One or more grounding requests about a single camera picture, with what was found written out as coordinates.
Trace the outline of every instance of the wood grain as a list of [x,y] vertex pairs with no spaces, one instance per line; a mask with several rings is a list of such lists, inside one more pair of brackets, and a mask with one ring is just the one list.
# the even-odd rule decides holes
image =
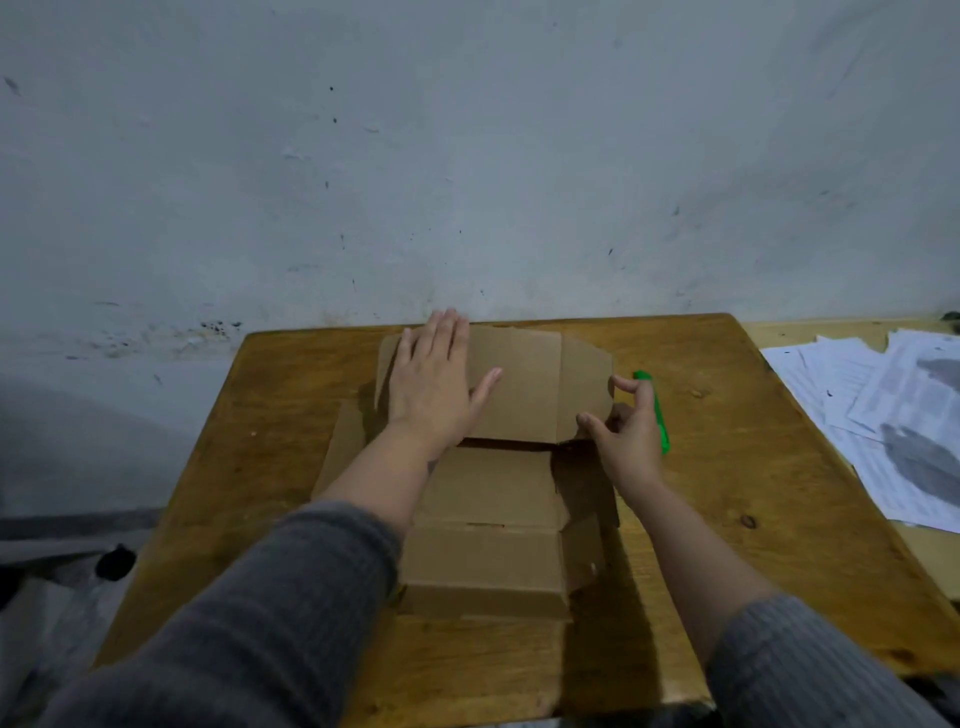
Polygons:
[[[900,673],[960,667],[960,623],[728,315],[514,324],[654,375],[670,482],[736,550]],[[395,328],[249,336],[101,652],[130,654],[307,500],[338,400],[369,391]],[[622,503],[609,571],[571,625],[386,614],[346,723],[426,728],[605,713],[707,696],[643,529]],[[756,528],[741,517],[751,516]]]

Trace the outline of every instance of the left hand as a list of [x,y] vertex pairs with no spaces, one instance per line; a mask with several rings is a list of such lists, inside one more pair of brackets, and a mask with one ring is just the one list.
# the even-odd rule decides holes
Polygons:
[[436,460],[463,440],[480,419],[503,370],[487,372],[470,392],[467,384],[469,322],[455,308],[434,311],[416,333],[403,330],[390,376],[390,425],[409,430]]

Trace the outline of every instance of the gray knit sweater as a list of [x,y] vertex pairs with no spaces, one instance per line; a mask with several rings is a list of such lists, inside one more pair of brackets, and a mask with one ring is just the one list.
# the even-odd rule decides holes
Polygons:
[[[396,535],[369,514],[308,505],[133,656],[64,690],[41,724],[333,726],[399,551]],[[790,596],[743,610],[707,679],[730,726],[947,725]]]

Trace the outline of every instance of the stack of papers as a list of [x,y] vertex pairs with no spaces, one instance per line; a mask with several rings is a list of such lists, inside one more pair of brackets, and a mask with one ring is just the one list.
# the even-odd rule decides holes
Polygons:
[[898,330],[762,353],[883,515],[960,533],[960,336]]

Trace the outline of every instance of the open cardboard box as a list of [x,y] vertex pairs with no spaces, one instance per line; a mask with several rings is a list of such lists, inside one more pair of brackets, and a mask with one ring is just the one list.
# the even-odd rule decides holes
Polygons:
[[[398,337],[379,353],[364,418],[345,402],[318,481],[321,491],[385,421]],[[497,383],[471,439],[449,450],[424,490],[400,561],[399,610],[439,618],[569,619],[569,595],[604,568],[603,526],[616,503],[576,414],[606,418],[612,357],[559,333],[471,327],[468,384]]]

